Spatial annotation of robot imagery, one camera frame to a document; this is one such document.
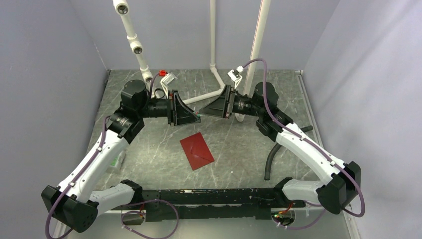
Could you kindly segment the aluminium extrusion frame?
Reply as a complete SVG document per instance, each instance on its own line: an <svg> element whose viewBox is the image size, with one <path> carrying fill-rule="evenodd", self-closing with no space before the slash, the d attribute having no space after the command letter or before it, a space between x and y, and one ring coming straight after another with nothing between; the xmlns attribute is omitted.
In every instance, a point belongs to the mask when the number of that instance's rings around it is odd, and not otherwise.
<svg viewBox="0 0 422 239"><path fill-rule="evenodd" d="M70 228L65 225L64 223L56 220L56 226L54 227L54 231L52 234L53 238L59 238L62 237L63 235L65 235L68 231L70 230Z"/></svg>

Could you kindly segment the red paper envelope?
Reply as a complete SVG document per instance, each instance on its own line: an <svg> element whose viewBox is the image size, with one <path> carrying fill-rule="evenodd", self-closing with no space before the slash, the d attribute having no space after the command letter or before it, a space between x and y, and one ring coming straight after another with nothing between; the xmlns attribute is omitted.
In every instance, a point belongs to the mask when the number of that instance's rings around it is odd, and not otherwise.
<svg viewBox="0 0 422 239"><path fill-rule="evenodd" d="M214 157L200 132L180 140L180 144L193 171L214 162Z"/></svg>

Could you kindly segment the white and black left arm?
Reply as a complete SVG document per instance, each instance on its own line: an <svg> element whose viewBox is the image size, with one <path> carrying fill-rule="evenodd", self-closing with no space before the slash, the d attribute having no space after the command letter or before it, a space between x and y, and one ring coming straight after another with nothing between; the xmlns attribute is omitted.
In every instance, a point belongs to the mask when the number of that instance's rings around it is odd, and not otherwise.
<svg viewBox="0 0 422 239"><path fill-rule="evenodd" d="M173 90L168 98L152 98L142 80L127 82L119 108L104 119L102 132L80 164L58 186L47 186L41 194L49 219L57 219L78 233L86 231L100 214L127 205L137 209L144 200L140 185L130 180L102 191L95 185L110 164L144 128L145 118L166 118L171 125L201 121Z"/></svg>

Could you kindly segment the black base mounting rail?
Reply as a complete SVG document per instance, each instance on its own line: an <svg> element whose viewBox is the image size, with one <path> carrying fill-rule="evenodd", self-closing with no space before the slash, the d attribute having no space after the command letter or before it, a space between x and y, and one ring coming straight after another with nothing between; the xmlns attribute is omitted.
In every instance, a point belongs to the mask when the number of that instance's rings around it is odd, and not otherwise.
<svg viewBox="0 0 422 239"><path fill-rule="evenodd" d="M175 219L254 218L268 220L278 211L305 207L300 200L290 201L280 189L169 189L143 190L142 207L117 206L116 210L139 210L147 222Z"/></svg>

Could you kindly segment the green white small box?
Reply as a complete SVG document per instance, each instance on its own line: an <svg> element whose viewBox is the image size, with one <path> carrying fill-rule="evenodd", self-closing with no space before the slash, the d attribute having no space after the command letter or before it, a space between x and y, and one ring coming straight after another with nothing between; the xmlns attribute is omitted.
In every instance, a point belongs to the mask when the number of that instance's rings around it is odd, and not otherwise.
<svg viewBox="0 0 422 239"><path fill-rule="evenodd" d="M126 152L122 151L110 164L108 167L109 170L119 171L122 167L122 164L126 158Z"/></svg>

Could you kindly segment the white PVC pipe frame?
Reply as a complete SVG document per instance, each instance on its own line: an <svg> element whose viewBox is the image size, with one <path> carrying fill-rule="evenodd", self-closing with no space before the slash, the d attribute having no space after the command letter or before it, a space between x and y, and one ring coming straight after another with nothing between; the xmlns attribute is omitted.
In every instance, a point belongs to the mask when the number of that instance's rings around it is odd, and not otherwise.
<svg viewBox="0 0 422 239"><path fill-rule="evenodd" d="M142 79L147 84L147 86L152 86L151 82L152 82L153 75L149 69L149 66L146 60L144 59L142 55L143 46L141 42L139 41L137 34L135 33L133 23L129 15L129 10L130 10L129 5L127 1L125 0L114 0L112 3L113 3L115 12L120 16L121 21L123 23L124 29L126 31L126 39L128 40L131 52L134 54L139 64L139 70L141 72ZM258 12L254 40L260 41L262 39L270 5L271 5L270 0L262 0L260 2L260 8ZM210 71L213 73L215 79L217 80L220 86L220 89L203 94L203 95L195 96L190 99L186 99L184 100L185 104L189 105L189 104L197 103L200 101L204 101L206 99L216 97L221 93L224 87L224 82L216 68L215 54L216 54L216 1L211 0L210 1Z"/></svg>

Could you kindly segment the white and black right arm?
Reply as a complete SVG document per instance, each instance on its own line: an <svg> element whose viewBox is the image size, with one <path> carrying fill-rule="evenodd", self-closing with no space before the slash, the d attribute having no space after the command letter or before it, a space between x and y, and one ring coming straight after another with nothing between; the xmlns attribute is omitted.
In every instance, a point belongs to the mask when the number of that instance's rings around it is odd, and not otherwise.
<svg viewBox="0 0 422 239"><path fill-rule="evenodd" d="M361 196L361 168L355 162L345 163L318 145L284 112L277 107L278 94L274 86L260 82L251 97L240 95L226 85L220 96L199 110L201 115L229 118L233 113L257 117L259 131L286 148L307 165L317 181L283 179L276 187L274 200L285 207L292 201L316 203L332 214Z"/></svg>

